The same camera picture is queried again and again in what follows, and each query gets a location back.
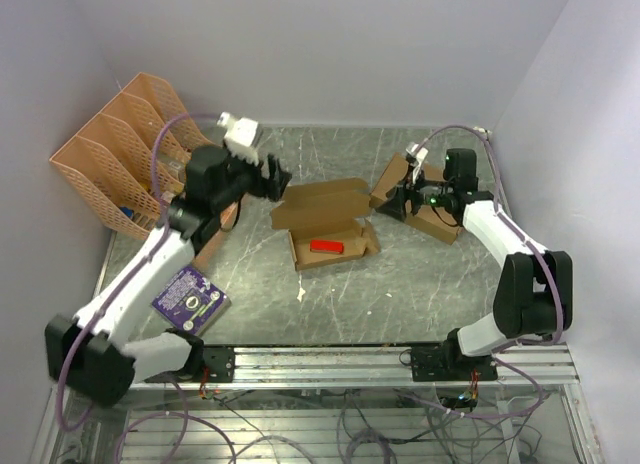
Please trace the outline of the red block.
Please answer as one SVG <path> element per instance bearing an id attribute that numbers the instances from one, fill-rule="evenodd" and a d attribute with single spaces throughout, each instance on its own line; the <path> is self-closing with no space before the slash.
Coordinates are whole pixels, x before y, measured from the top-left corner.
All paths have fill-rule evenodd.
<path id="1" fill-rule="evenodd" d="M 309 250 L 314 253 L 341 255 L 344 253 L 345 245 L 341 241 L 313 239 L 310 241 Z"/>

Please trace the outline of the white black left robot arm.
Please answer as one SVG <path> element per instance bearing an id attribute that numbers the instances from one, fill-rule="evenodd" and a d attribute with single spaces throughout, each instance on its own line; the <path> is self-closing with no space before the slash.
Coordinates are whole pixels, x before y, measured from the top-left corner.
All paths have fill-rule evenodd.
<path id="1" fill-rule="evenodd" d="M 92 403 L 117 404 L 132 384 L 171 373 L 192 381 L 203 371 L 203 341 L 181 329 L 132 342 L 144 311 L 222 228 L 221 214 L 246 195 L 278 202 L 292 179 L 278 158 L 201 146 L 185 167 L 185 185 L 134 259 L 76 314 L 47 324 L 49 375 Z"/>

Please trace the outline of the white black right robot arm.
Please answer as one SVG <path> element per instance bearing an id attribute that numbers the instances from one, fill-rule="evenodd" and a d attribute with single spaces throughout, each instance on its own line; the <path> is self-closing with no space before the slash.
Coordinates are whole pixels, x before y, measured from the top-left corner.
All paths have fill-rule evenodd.
<path id="1" fill-rule="evenodd" d="M 450 378 L 465 378 L 476 358 L 520 341 L 556 342 L 573 322 L 573 262 L 528 236 L 492 192 L 479 186 L 477 155 L 447 151 L 442 169 L 426 164 L 427 152 L 395 154 L 378 179 L 372 207 L 379 213 L 452 243 L 460 231 L 475 236 L 499 264 L 491 311 L 453 331 L 440 357 Z"/>

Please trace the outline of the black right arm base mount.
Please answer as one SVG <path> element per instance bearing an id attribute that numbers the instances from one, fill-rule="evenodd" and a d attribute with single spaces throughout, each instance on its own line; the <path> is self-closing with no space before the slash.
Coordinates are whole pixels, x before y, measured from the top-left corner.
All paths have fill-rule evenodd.
<path id="1" fill-rule="evenodd" d="M 439 344 L 413 346 L 409 355 L 414 382 L 470 381 L 473 371 L 479 381 L 498 378 L 490 356 L 467 357 Z"/>

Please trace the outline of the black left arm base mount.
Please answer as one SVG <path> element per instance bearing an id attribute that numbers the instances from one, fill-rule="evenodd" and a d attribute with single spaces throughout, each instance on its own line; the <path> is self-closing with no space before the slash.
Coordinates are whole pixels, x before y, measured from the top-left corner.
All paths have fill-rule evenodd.
<path id="1" fill-rule="evenodd" d="M 165 371 L 145 380 L 146 383 L 231 383 L 235 373 L 236 353 L 233 347 L 205 345 L 202 355 L 178 371 Z"/>

